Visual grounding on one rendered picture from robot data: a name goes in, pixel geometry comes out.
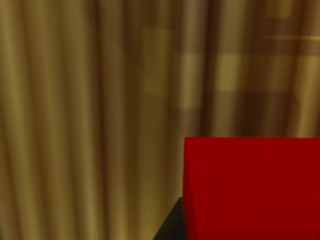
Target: gold curtain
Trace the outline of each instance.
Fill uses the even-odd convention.
[[[184,136],[320,136],[319,23],[320,0],[0,0],[2,238],[150,240]]]

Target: box front face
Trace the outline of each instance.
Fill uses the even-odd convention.
[[[183,197],[194,218],[188,228],[221,240],[319,239],[319,145],[318,139],[186,138]]]

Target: brown curtain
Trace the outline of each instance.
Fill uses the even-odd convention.
[[[150,240],[184,136],[320,136],[319,24],[320,0],[0,0],[0,238]]]

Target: curtain backdrop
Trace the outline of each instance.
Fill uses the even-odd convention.
[[[184,136],[319,137],[319,25],[320,0],[0,0],[3,239],[150,240]]]

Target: curtain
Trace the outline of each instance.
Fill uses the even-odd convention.
[[[150,240],[184,136],[319,137],[319,23],[320,0],[0,0],[0,238]]]

